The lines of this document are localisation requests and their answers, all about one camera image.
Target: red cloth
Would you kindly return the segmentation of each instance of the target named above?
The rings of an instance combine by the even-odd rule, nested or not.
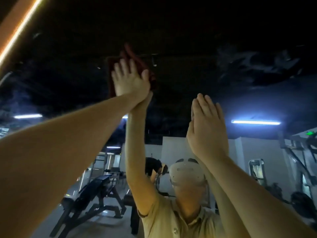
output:
[[[108,87],[109,87],[109,97],[113,98],[116,96],[115,90],[114,90],[114,84],[113,84],[113,80],[111,77],[111,71],[114,70],[114,64],[116,62],[119,63],[120,59],[124,58],[125,61],[127,62],[127,64],[129,65],[129,60],[133,59],[136,66],[137,66],[137,70],[139,75],[141,75],[141,73],[145,70],[148,69],[149,70],[149,80],[150,80],[150,84],[151,84],[151,90],[153,90],[156,87],[156,78],[154,73],[149,69],[149,67],[145,64],[144,61],[142,61],[131,49],[131,47],[129,46],[129,44],[125,43],[124,45],[124,50],[120,52],[120,57],[109,57],[107,58],[107,63],[108,63],[108,70],[109,70],[109,74],[108,74]]]

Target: hand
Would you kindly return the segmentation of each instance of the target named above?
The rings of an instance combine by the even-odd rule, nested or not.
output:
[[[131,71],[124,59],[120,60],[120,64],[121,68],[116,63],[114,71],[111,72],[116,95],[135,94],[138,102],[143,101],[150,90],[149,71],[144,70],[141,74],[142,78],[140,78],[137,67],[132,59],[130,60]]]
[[[141,103],[139,103],[137,106],[135,106],[131,110],[131,114],[133,115],[146,115],[146,109],[149,106],[149,103],[151,102],[151,99],[153,97],[153,92],[149,92],[145,100],[143,100]]]
[[[229,143],[220,104],[198,94],[192,103],[192,121],[187,132],[193,153],[202,161],[220,155],[229,155]]]

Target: orange light strip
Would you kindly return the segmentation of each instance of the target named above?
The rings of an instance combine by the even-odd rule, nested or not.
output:
[[[18,39],[19,35],[25,28],[26,24],[29,22],[31,19],[32,15],[34,14],[35,10],[39,6],[42,0],[35,0],[33,5],[30,7],[30,9],[26,12],[25,17],[21,21],[21,23],[18,25],[18,27],[15,29],[14,34],[11,36],[11,39],[8,41],[6,44],[5,48],[3,49],[2,53],[0,54],[0,67],[2,66],[6,56],[10,52],[11,48],[13,47],[14,43]]]

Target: beige shirt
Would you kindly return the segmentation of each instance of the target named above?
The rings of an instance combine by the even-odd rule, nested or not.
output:
[[[220,216],[201,208],[198,217],[186,224],[174,200],[158,195],[147,216],[142,216],[145,238],[224,238]]]

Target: ceiling light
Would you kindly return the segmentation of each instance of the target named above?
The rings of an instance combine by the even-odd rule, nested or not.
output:
[[[0,66],[3,64],[3,61],[5,57],[8,55],[10,49],[13,47],[14,43],[18,39],[19,35],[25,28],[26,24],[34,14],[36,8],[39,6],[42,0],[35,0],[30,9],[26,12],[26,15],[24,16],[23,20],[18,24],[18,26],[15,29],[15,32],[11,36],[11,38],[8,40],[6,46],[2,50],[2,53],[0,54]]]
[[[280,122],[231,120],[231,123],[279,125]]]
[[[16,115],[15,119],[33,119],[33,118],[41,118],[43,115],[41,114],[25,114],[25,115]]]

